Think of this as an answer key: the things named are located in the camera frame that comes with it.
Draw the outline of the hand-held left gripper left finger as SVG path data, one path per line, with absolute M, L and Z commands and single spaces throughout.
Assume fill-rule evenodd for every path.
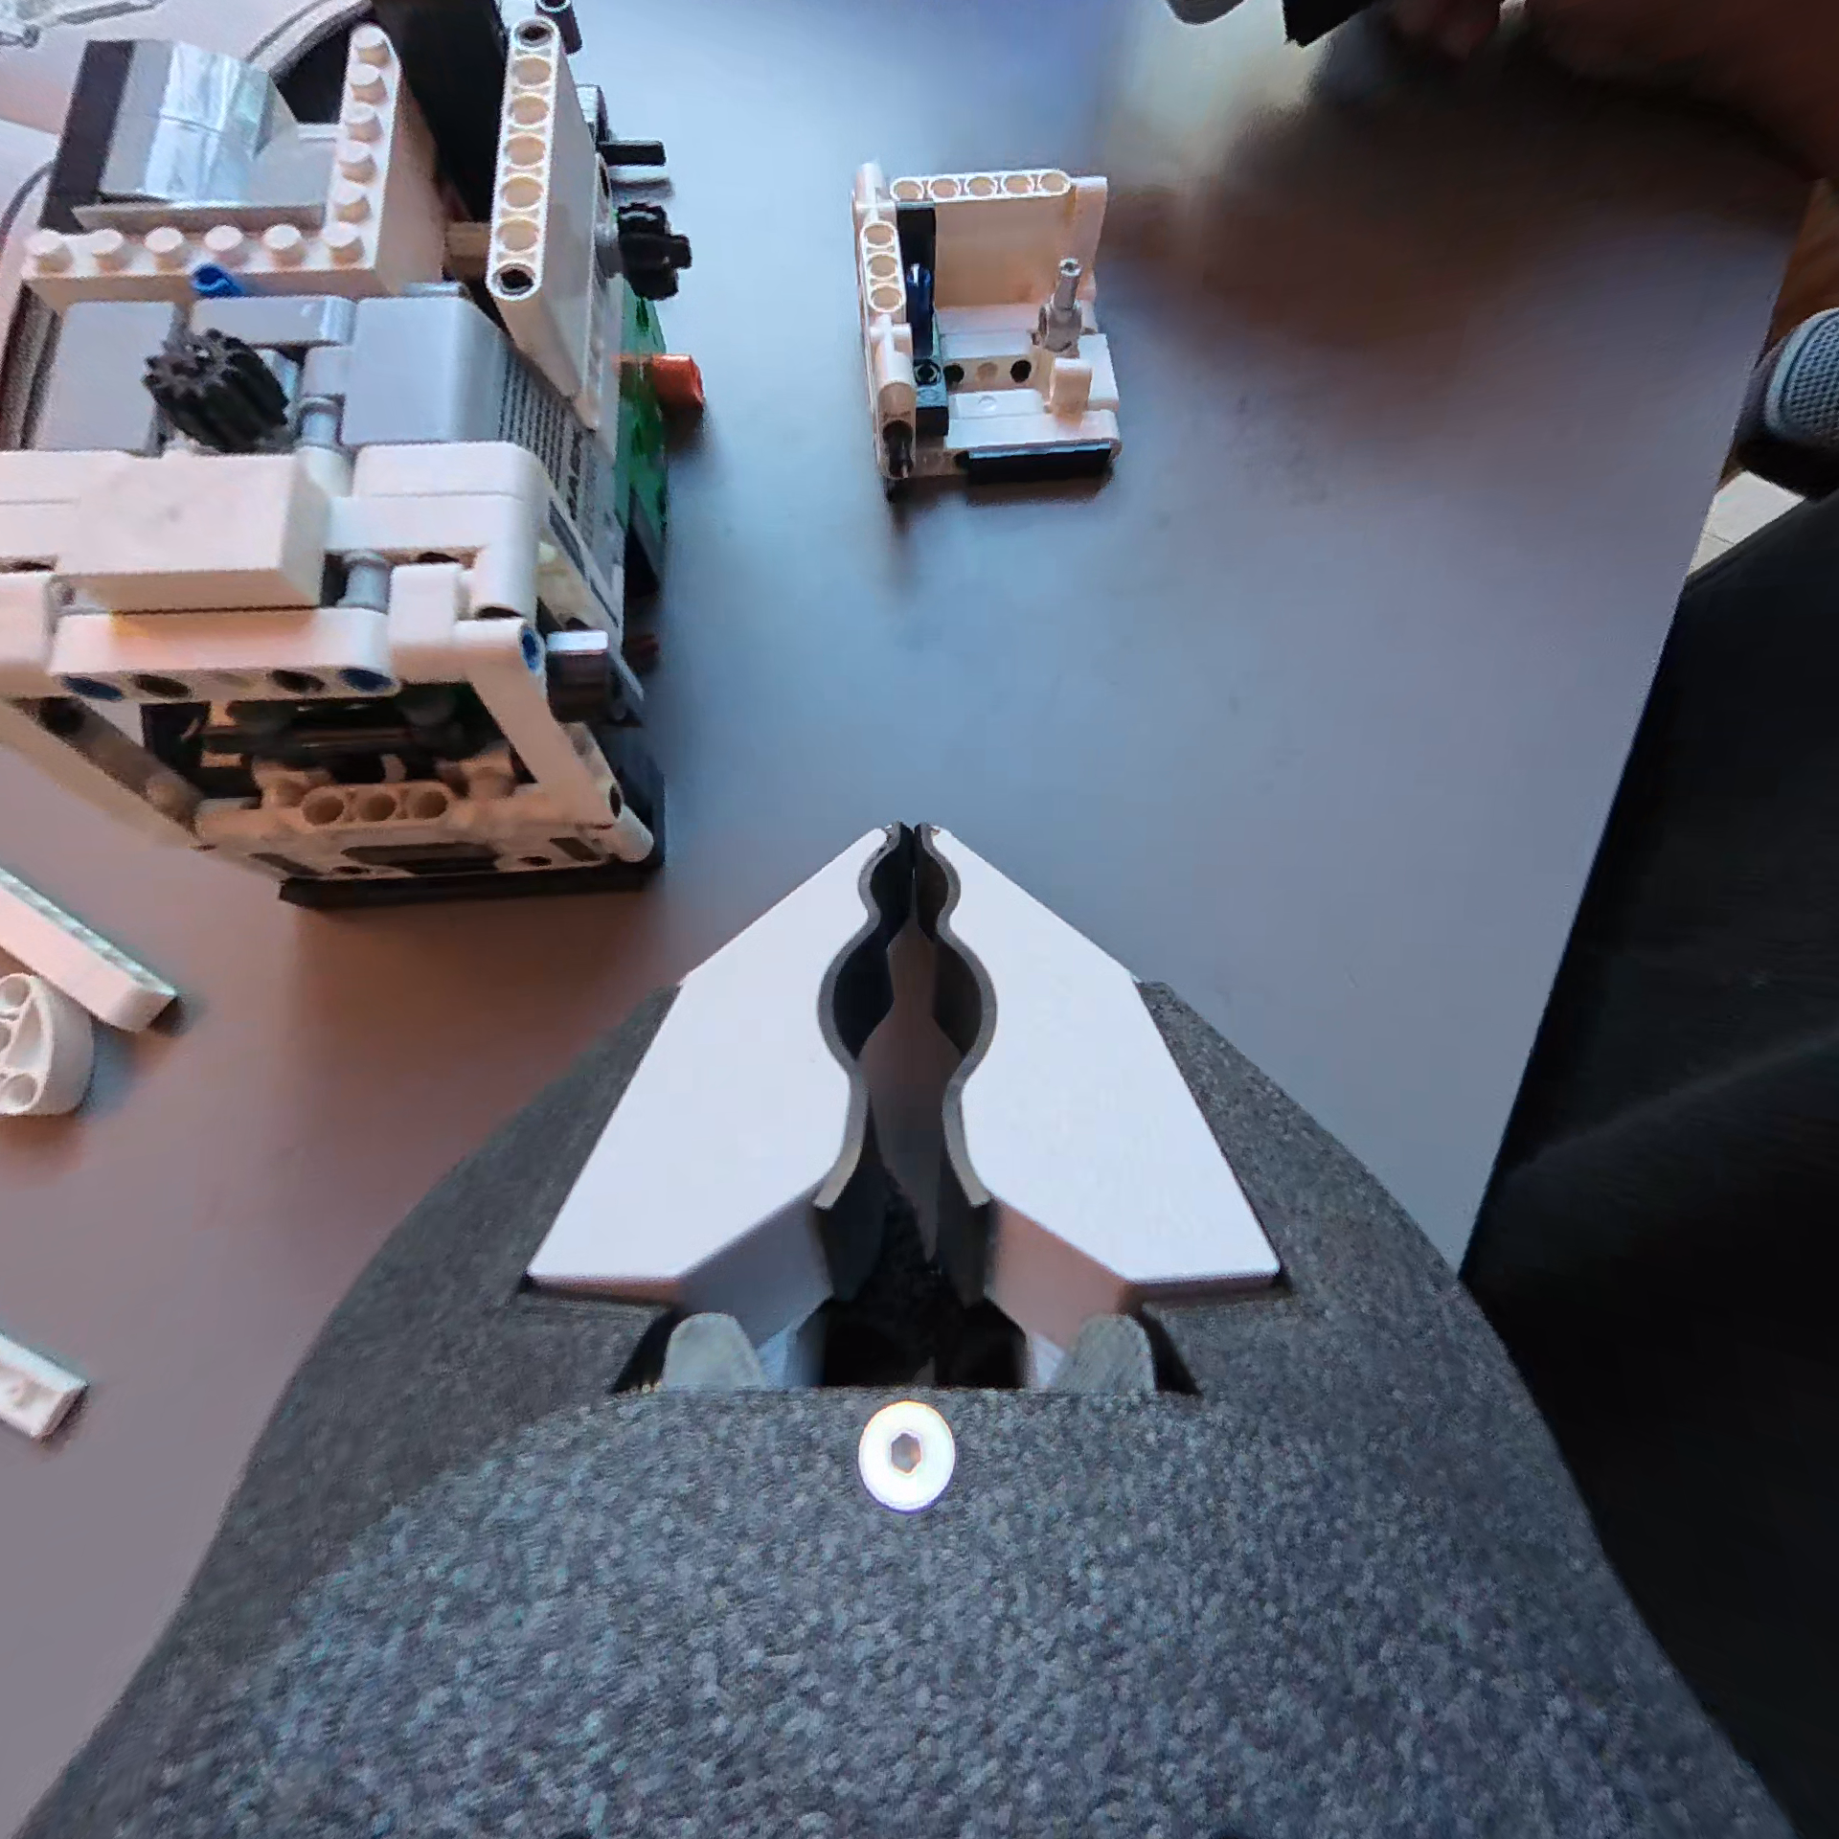
M 909 903 L 912 828 L 877 826 L 680 978 L 530 1290 L 720 1314 L 768 1383 L 822 1383 L 827 1325 L 912 1215 L 861 1066 Z

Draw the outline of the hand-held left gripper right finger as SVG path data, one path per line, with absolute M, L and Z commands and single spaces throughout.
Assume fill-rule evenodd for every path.
M 937 1252 L 1027 1388 L 1091 1319 L 1259 1293 L 1280 1260 L 1136 978 L 945 826 L 912 832 L 942 1097 Z

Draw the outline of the small white lego sub-assembly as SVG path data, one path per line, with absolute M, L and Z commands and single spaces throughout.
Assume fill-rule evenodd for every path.
M 1106 176 L 1059 166 L 851 187 L 861 367 L 890 500 L 921 484 L 1102 476 L 1122 449 L 1098 324 Z

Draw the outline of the person's right forearm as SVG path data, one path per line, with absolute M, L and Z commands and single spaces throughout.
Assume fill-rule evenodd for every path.
M 1834 2 L 1529 2 L 1526 15 L 1572 73 L 1726 106 L 1837 180 Z

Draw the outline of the long white lego tile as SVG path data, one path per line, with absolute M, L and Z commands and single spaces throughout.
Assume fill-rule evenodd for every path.
M 176 1001 L 166 978 L 7 868 L 3 951 L 118 1029 L 145 1029 Z

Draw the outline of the white rounded lego connector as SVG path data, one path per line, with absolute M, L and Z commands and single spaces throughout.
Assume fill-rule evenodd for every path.
M 93 1025 L 52 980 L 3 978 L 3 1115 L 43 1118 L 77 1111 L 92 1085 Z

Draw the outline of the large lego truck model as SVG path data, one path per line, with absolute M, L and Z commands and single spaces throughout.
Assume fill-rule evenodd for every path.
M 3 785 L 304 907 L 639 886 L 688 243 L 574 2 L 77 63 L 3 317 Z

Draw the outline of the white flat lego plate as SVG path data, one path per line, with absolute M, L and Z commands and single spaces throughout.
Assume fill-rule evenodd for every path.
M 81 1374 L 3 1336 L 3 1426 L 32 1441 L 48 1441 L 86 1393 Z

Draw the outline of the person's right hand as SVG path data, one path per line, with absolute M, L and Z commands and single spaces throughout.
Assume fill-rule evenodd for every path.
M 1384 2 L 1391 30 L 1424 54 L 1475 58 L 1498 33 L 1505 2 Z

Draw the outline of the person's black clothing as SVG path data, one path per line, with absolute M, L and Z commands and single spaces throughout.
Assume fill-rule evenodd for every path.
M 1460 1276 L 1671 1664 L 1834 1837 L 1834 495 L 1680 595 Z

